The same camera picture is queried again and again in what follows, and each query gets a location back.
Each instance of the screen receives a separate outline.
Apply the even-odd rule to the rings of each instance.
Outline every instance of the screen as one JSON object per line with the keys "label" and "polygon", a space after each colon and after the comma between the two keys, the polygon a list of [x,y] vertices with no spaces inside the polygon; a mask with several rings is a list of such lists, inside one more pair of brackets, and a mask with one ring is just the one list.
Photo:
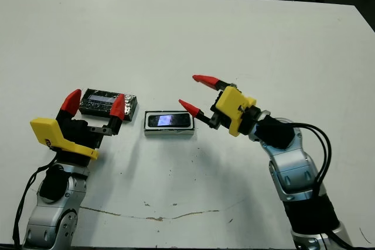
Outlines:
{"label": "screen", "polygon": [[150,115],[149,127],[190,127],[189,114]]}

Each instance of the digital display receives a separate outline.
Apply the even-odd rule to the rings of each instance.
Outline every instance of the digital display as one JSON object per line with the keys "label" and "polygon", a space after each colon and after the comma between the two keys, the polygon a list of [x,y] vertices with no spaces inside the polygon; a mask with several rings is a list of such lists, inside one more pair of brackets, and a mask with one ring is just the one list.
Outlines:
{"label": "digital display", "polygon": [[97,102],[109,102],[111,104],[113,104],[113,102],[116,100],[116,98],[98,96],[98,95],[90,95],[88,99],[92,101],[97,101]]}
{"label": "digital display", "polygon": [[183,114],[165,114],[150,115],[148,118],[149,127],[190,127],[190,115]]}

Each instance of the table surface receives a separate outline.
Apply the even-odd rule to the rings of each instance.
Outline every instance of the table surface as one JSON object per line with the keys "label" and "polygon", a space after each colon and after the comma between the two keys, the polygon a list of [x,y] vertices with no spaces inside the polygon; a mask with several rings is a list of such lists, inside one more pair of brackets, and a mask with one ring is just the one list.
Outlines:
{"label": "table surface", "polygon": [[[371,246],[364,237],[375,243],[375,34],[355,7],[270,0],[0,0],[0,7],[0,242],[12,242],[29,176],[53,157],[29,121],[54,118],[68,93],[88,87],[135,94],[139,106],[89,166],[73,245],[293,248],[259,144],[200,122],[191,138],[144,136],[144,111],[182,110],[179,98],[209,113],[217,93],[191,78],[205,74],[236,83],[275,117],[325,130],[333,145],[325,186],[336,213],[356,246]],[[304,148],[320,166],[310,132]],[[21,239],[42,178],[26,197]]]}

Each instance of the black cable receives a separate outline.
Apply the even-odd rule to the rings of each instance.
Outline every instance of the black cable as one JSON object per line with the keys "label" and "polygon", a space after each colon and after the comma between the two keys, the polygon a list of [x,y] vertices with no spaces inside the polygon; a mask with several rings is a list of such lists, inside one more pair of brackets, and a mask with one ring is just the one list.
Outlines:
{"label": "black cable", "polygon": [[342,240],[337,234],[335,234],[333,231],[326,231],[325,234],[336,242],[338,246],[341,248],[347,249],[347,250],[368,250],[366,247],[353,247],[350,244],[346,243],[344,240]]}
{"label": "black cable", "polygon": [[[323,183],[324,177],[326,176],[326,174],[328,172],[330,161],[332,159],[332,147],[330,145],[330,140],[329,140],[327,134],[325,134],[323,130],[321,130],[320,128],[318,128],[314,125],[305,124],[305,123],[288,123],[288,125],[292,126],[293,128],[296,128],[296,127],[297,128],[305,128],[305,129],[308,129],[310,131],[312,131],[312,129],[316,130],[324,137],[324,139],[327,143],[327,150],[326,150],[326,153],[325,153],[325,159],[323,161],[322,168],[320,169],[320,171],[316,175],[315,181],[314,181],[314,184],[313,184],[313,187],[312,187],[312,197],[316,198],[317,196],[319,196],[320,187]],[[321,140],[321,138],[319,138],[319,140],[320,140],[320,142],[323,146],[323,150],[325,151],[325,146],[323,145],[323,141]]]}
{"label": "black cable", "polygon": [[14,220],[14,227],[13,227],[13,240],[14,240],[14,248],[16,250],[19,250],[21,248],[21,244],[20,244],[20,240],[19,240],[19,228],[18,228],[18,223],[19,223],[19,220],[21,218],[21,214],[22,214],[22,210],[23,210],[23,205],[25,203],[25,197],[26,197],[26,193],[28,192],[29,188],[31,187],[31,185],[34,183],[34,181],[36,180],[36,175],[44,170],[47,170],[48,168],[50,168],[54,162],[56,161],[57,159],[57,155],[52,159],[52,161],[50,163],[48,163],[47,165],[44,165],[42,167],[39,167],[34,173],[33,175],[31,175],[28,183],[26,184],[26,188],[25,188],[25,191],[23,192],[23,195],[21,197],[21,200],[19,202],[19,205],[18,205],[18,208],[17,208],[17,212],[16,212],[16,218]]}

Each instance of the electronic device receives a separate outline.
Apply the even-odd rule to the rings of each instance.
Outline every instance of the electronic device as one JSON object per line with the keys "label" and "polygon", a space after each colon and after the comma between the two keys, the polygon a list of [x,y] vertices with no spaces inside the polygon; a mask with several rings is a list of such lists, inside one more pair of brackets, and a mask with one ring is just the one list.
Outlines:
{"label": "electronic device", "polygon": [[187,111],[147,111],[145,135],[193,135],[194,119]]}

